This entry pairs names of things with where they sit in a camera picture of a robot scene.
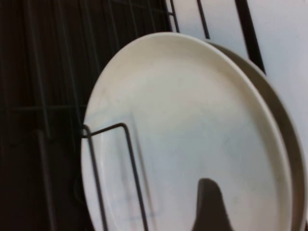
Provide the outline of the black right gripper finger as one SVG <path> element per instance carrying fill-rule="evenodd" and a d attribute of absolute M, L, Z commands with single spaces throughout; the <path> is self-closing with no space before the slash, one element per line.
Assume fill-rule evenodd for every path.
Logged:
<path fill-rule="evenodd" d="M 196 218 L 193 231 L 232 231 L 218 184 L 208 178 L 198 181 Z"/>

